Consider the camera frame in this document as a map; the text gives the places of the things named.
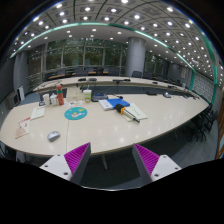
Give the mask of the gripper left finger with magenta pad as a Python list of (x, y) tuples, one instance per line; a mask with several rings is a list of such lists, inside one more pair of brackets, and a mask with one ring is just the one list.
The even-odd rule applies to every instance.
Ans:
[(45, 162), (41, 169), (65, 180), (79, 184), (91, 154), (91, 144), (86, 143), (70, 152), (58, 154)]

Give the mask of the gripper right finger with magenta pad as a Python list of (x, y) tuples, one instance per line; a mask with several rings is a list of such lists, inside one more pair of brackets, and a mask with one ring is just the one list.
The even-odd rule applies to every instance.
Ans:
[(181, 170), (168, 155), (157, 155), (138, 144), (133, 145), (132, 154), (144, 185)]

